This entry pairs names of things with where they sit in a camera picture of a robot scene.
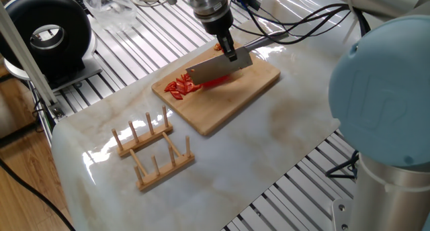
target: red pepper slice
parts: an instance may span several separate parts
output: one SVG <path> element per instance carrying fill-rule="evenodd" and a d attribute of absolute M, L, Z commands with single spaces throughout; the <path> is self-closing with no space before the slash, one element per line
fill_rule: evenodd
<path fill-rule="evenodd" d="M 200 88 L 202 88 L 202 85 L 201 84 L 199 84 L 199 85 L 194 85 L 193 84 L 193 89 L 191 90 L 191 91 L 197 91 L 198 89 L 200 89 Z"/>
<path fill-rule="evenodd" d="M 182 84 L 176 85 L 176 91 L 180 92 L 182 95 L 187 95 L 187 91 L 185 90 L 185 86 Z"/>
<path fill-rule="evenodd" d="M 184 81 L 184 80 L 182 80 L 182 79 L 176 78 L 176 81 L 177 81 L 178 83 L 185 84 L 185 81 Z"/>
<path fill-rule="evenodd" d="M 176 82 L 175 82 L 175 81 L 173 81 L 173 82 L 171 82 L 171 83 L 167 84 L 167 86 L 166 86 L 166 88 L 164 89 L 164 91 L 165 91 L 165 92 L 170 91 L 170 89 L 171 89 L 171 88 L 176 89 Z"/>
<path fill-rule="evenodd" d="M 182 95 L 187 95 L 187 91 L 185 89 L 178 89 L 177 92 L 180 92 Z"/>
<path fill-rule="evenodd" d="M 189 74 L 188 74 L 188 73 L 185 73 L 185 74 L 182 76 L 182 79 L 183 79 L 184 81 L 191 81 L 191 77 L 189 76 Z"/>
<path fill-rule="evenodd" d="M 193 88 L 194 88 L 194 83 L 192 82 L 185 83 L 185 90 L 187 91 L 187 93 L 193 91 Z"/>
<path fill-rule="evenodd" d="M 169 87 L 169 88 L 167 89 L 167 91 L 177 91 L 177 90 L 176 90 L 176 87 L 173 87 L 173 86 L 172 86 L 172 87 Z"/>
<path fill-rule="evenodd" d="M 176 98 L 178 100 L 182 100 L 183 99 L 182 96 L 181 96 L 181 94 L 178 91 L 171 91 L 170 93 L 172 94 L 172 96 L 174 98 Z"/>
<path fill-rule="evenodd" d="M 220 78 L 214 79 L 214 80 L 212 80 L 212 81 L 208 81 L 207 83 L 202 83 L 202 85 L 203 85 L 204 87 L 215 87 L 215 86 L 218 86 L 218 85 L 223 84 L 223 83 L 224 83 L 224 82 L 226 82 L 229 78 L 230 78 L 230 75 L 225 75 L 225 76 L 223 76 L 223 77 L 220 77 Z"/>

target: white marble surface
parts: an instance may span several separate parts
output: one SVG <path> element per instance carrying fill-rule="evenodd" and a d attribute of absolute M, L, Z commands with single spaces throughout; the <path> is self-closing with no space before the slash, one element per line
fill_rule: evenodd
<path fill-rule="evenodd" d="M 280 20 L 298 21 L 298 16 L 334 2 L 264 0 L 262 6 Z M 351 21 L 349 17 L 328 34 L 299 44 L 258 49 L 261 58 L 281 70 L 280 80 L 211 136 L 200 136 L 169 111 L 174 126 L 170 138 L 185 152 L 185 135 L 189 135 L 196 161 L 150 191 L 136 188 L 134 161 L 117 155 L 111 129 L 117 129 L 123 141 L 131 140 L 128 120 L 142 134 L 148 131 L 146 111 L 155 119 L 153 124 L 162 124 L 158 121 L 163 102 L 151 92 L 151 85 L 214 42 L 62 120 L 54 129 L 52 154 L 75 228 L 221 229 L 337 128 L 327 101 L 328 84 L 337 59 L 359 37 L 355 29 L 342 44 Z M 262 23 L 266 30 L 277 30 Z M 295 33 L 303 34 L 314 25 L 306 24 Z M 255 28 L 252 22 L 243 27 Z M 241 44 L 254 38 L 238 31 L 233 35 Z M 160 166 L 169 162 L 164 140 L 136 154 L 148 172 L 153 171 L 152 154 Z"/>

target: wire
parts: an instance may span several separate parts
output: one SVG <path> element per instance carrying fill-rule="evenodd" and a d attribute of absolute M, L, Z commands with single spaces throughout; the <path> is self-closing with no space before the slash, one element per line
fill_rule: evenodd
<path fill-rule="evenodd" d="M 235 1 L 233 1 L 233 0 L 231 0 L 231 2 L 232 2 L 232 3 L 234 3 L 235 5 L 238 5 L 240 8 L 242 8 L 242 9 L 244 9 L 244 10 L 247 10 L 245 7 L 243 7 L 243 5 L 241 5 L 241 4 L 239 4 L 239 3 L 237 3 L 237 2 L 235 2 Z M 342 8 L 345 8 L 345 10 L 346 10 L 346 9 L 347 9 L 348 4 L 346 4 L 346 3 L 335 3 L 335 4 L 331 4 L 330 6 L 331 6 L 331 7 L 342 7 Z M 263 8 L 260 8 L 260 9 L 261 9 L 262 11 L 264 11 L 265 13 L 267 13 L 268 15 L 272 16 L 272 14 L 271 14 L 271 13 L 269 13 L 268 11 L 266 11 L 265 9 L 263 9 Z M 327 13 L 324 13 L 324 14 L 321 14 L 321 15 L 318 15 L 318 16 L 315 16 L 315 17 L 312 17 L 312 18 L 309 18 L 309 19 L 307 19 L 307 20 L 305 20 L 305 21 L 294 22 L 294 23 L 282 23 L 282 22 L 280 22 L 279 20 L 276 20 L 276 19 L 268 19 L 267 17 L 263 17 L 263 16 L 259 15 L 258 13 L 255 13 L 255 12 L 252 12 L 252 11 L 251 11 L 251 13 L 252 13 L 254 16 L 256 16 L 256 17 L 259 17 L 259 18 L 264 19 L 264 20 L 266 20 L 266 21 L 268 21 L 268 22 L 271 22 L 271 23 L 274 23 L 274 24 L 278 24 L 278 25 L 281 25 L 281 26 L 294 26 L 294 25 L 296 25 L 296 24 L 303 24 L 303 23 L 307 23 L 307 22 L 310 22 L 310 21 L 314 21 L 314 20 L 317 20 L 317 19 L 320 19 L 320 18 L 323 18 L 323 17 L 326 17 L 326 16 L 328 16 L 328 15 L 332 14 L 332 12 L 330 11 L 330 12 L 327 12 Z"/>
<path fill-rule="evenodd" d="M 266 12 L 267 14 L 269 14 L 272 18 L 274 18 L 274 20 L 275 21 L 278 21 L 279 22 L 279 20 L 276 18 L 276 17 L 274 17 L 271 13 L 269 13 L 269 12 L 267 12 L 266 10 L 264 10 L 263 8 L 260 8 L 262 11 L 264 11 L 264 12 Z M 323 32 L 320 32 L 320 33 L 318 33 L 318 34 L 315 34 L 315 35 L 311 35 L 311 36 L 309 36 L 309 37 L 314 37 L 314 36 L 320 36 L 320 35 L 322 35 L 322 34 L 324 34 L 324 33 L 327 33 L 327 32 L 329 32 L 330 30 L 332 30 L 332 29 L 334 29 L 336 26 L 338 26 L 339 24 L 341 24 L 347 17 L 348 17 L 348 15 L 350 14 L 351 12 L 348 12 L 345 16 L 343 16 L 343 18 L 339 21 L 339 22 L 337 22 L 335 25 L 333 25 L 333 26 L 331 26 L 329 29 L 327 29 L 327 30 L 325 30 L 325 31 L 323 31 Z M 238 29 L 238 30 L 240 30 L 240 31 L 242 31 L 242 32 L 245 32 L 245 33 L 248 33 L 248 34 L 253 34 L 254 36 L 264 36 L 263 34 L 258 34 L 258 33 L 255 33 L 255 32 L 250 32 L 249 30 L 245 30 L 245 29 L 242 29 L 242 28 L 240 28 L 240 27 L 238 27 L 238 26 L 236 26 L 236 25 L 234 25 L 233 24 L 233 27 L 235 27 L 236 29 Z M 285 28 L 285 26 L 283 26 L 284 27 L 284 29 L 287 31 L 287 33 L 289 33 L 289 35 L 291 35 L 291 36 L 295 36 L 295 37 L 303 37 L 303 36 L 301 36 L 301 35 L 295 35 L 295 34 L 291 34 L 291 32 L 289 32 L 286 28 Z"/>
<path fill-rule="evenodd" d="M 51 202 L 48 198 L 43 196 L 38 190 L 34 189 L 31 185 L 26 183 L 21 177 L 18 177 L 16 173 L 14 173 L 7 164 L 0 158 L 0 167 L 5 170 L 5 172 L 12 177 L 16 182 L 18 182 L 21 186 L 25 187 L 28 191 L 36 195 L 36 197 L 39 197 L 50 209 L 52 209 L 56 215 L 59 216 L 59 218 L 66 224 L 67 228 L 70 231 L 75 231 L 75 228 L 72 226 L 72 224 L 67 220 L 67 218 L 61 213 L 61 211 Z"/>
<path fill-rule="evenodd" d="M 345 161 L 344 163 L 331 168 L 330 170 L 328 170 L 325 173 L 325 176 L 328 178 L 347 178 L 347 179 L 356 179 L 357 178 L 357 169 L 355 168 L 355 163 L 358 161 L 359 156 L 358 154 L 358 150 L 355 150 L 354 153 L 352 154 L 351 158 L 347 161 Z M 333 173 L 335 171 L 338 171 L 340 169 L 343 169 L 345 167 L 348 167 L 348 169 L 350 171 L 352 171 L 354 173 L 354 175 L 334 175 Z"/>
<path fill-rule="evenodd" d="M 323 26 L 326 22 L 328 22 L 336 13 L 339 13 L 340 11 L 343 11 L 344 9 L 342 7 L 339 7 L 338 9 L 334 10 L 331 12 L 330 15 L 328 15 L 327 17 L 325 17 L 323 19 L 322 22 L 320 22 L 315 28 L 313 28 L 312 30 L 310 30 L 306 35 L 302 36 L 301 38 L 297 39 L 297 40 L 293 40 L 291 42 L 280 42 L 279 40 L 275 40 L 274 38 L 270 37 L 264 30 L 263 28 L 258 24 L 257 20 L 255 19 L 254 15 L 252 14 L 252 12 L 248 9 L 248 7 L 241 1 L 239 0 L 242 4 L 243 7 L 247 10 L 249 16 L 251 17 L 251 19 L 254 21 L 254 24 L 257 26 L 257 28 L 259 29 L 259 31 L 268 39 L 270 39 L 272 42 L 281 44 L 281 45 L 289 45 L 289 44 L 295 44 L 295 43 L 299 43 L 301 41 L 303 41 L 304 39 L 306 39 L 307 37 L 311 36 L 315 31 L 317 31 L 319 28 L 321 28 L 321 26 Z M 295 27 L 299 26 L 300 24 L 303 24 L 304 21 L 308 20 L 309 18 L 311 18 L 313 15 L 316 15 L 317 13 L 326 10 L 330 7 L 333 7 L 333 5 L 327 5 L 325 7 L 322 7 L 316 11 L 314 11 L 313 13 L 309 14 L 308 16 L 306 16 L 305 18 L 303 18 L 301 21 L 299 21 L 296 25 L 290 27 L 287 32 L 289 32 L 290 30 L 293 30 Z"/>

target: wooden cutting board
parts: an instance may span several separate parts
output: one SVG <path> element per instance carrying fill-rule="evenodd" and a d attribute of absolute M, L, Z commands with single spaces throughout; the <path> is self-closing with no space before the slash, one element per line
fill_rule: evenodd
<path fill-rule="evenodd" d="M 167 84 L 186 73 L 187 67 L 221 54 L 221 51 L 210 48 L 152 85 L 155 94 L 204 136 L 280 76 L 279 69 L 251 53 L 253 65 L 235 72 L 222 85 L 202 87 L 183 96 L 183 100 L 176 100 L 170 92 L 164 92 Z"/>

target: kitchen knife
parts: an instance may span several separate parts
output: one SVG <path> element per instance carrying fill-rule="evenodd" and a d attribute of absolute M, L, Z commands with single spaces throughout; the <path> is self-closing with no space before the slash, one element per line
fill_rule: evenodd
<path fill-rule="evenodd" d="M 272 32 L 269 34 L 275 40 L 282 40 L 288 37 L 285 31 Z M 239 69 L 251 66 L 253 61 L 249 55 L 250 51 L 272 44 L 269 38 L 259 37 L 248 44 L 236 49 L 237 60 L 230 61 L 227 56 L 220 55 L 199 64 L 188 67 L 186 70 L 193 79 L 194 84 L 202 84 L 214 79 L 233 73 Z"/>

